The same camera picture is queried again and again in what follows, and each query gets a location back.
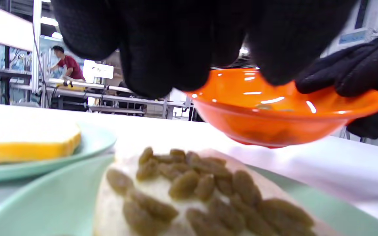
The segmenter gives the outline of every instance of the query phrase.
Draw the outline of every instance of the mint green plate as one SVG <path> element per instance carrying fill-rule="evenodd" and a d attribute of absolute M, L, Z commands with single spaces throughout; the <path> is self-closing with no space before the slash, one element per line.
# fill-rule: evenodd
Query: mint green plate
<path fill-rule="evenodd" d="M 91 236 L 97 189 L 112 161 L 112 156 L 84 160 L 20 189 L 0 208 L 0 236 Z M 378 220 L 358 209 L 291 179 L 255 170 L 345 236 L 378 236 Z"/>
<path fill-rule="evenodd" d="M 89 124 L 78 125 L 81 129 L 81 144 L 75 149 L 74 154 L 56 160 L 1 164 L 0 181 L 45 174 L 79 160 L 94 157 L 114 146 L 116 137 L 108 130 Z"/>

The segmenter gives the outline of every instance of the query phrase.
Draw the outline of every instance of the black glove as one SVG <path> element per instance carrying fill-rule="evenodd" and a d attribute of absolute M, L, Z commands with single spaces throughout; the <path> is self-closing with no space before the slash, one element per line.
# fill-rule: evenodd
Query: black glove
<path fill-rule="evenodd" d="M 243 40 L 272 85 L 291 81 L 340 32 L 357 0 L 52 0 L 68 48 L 102 60 L 120 49 L 129 88 L 195 90 Z"/>
<path fill-rule="evenodd" d="M 378 90 L 378 38 L 317 60 L 298 76 L 296 85 L 301 93 L 335 86 L 345 97 Z M 378 113 L 353 121 L 347 129 L 357 136 L 377 139 Z"/>

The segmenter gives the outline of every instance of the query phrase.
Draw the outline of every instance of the man in red shirt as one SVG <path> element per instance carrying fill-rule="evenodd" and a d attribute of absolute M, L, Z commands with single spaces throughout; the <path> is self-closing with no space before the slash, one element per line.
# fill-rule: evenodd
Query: man in red shirt
<path fill-rule="evenodd" d="M 51 71 L 58 69 L 59 67 L 63 67 L 66 65 L 66 73 L 65 75 L 74 79 L 74 80 L 81 80 L 85 81 L 83 76 L 83 72 L 81 71 L 80 65 L 77 61 L 68 55 L 65 55 L 65 50 L 61 46 L 53 46 L 52 50 L 57 58 L 59 58 L 59 62 L 51 68 Z"/>

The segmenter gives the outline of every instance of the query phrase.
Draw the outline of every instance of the orange bowl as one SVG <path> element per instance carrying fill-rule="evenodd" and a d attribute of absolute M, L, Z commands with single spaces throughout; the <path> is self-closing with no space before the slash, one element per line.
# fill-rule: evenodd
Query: orange bowl
<path fill-rule="evenodd" d="M 228 137 L 269 148 L 312 142 L 378 112 L 378 91 L 300 94 L 294 82 L 273 87 L 255 69 L 212 70 L 206 85 L 188 94 L 201 117 Z"/>

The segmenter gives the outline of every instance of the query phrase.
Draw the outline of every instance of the ceiling light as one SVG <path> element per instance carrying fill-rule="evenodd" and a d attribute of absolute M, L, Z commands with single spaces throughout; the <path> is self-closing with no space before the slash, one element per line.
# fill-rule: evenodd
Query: ceiling light
<path fill-rule="evenodd" d="M 42 24 L 53 25 L 53 26 L 59 25 L 58 22 L 54 18 L 48 18 L 44 16 L 42 16 L 42 18 L 40 19 L 40 22 Z"/>
<path fill-rule="evenodd" d="M 62 39 L 62 35 L 60 33 L 58 33 L 58 32 L 54 32 L 52 34 L 52 37 L 55 38 L 55 39 Z"/>

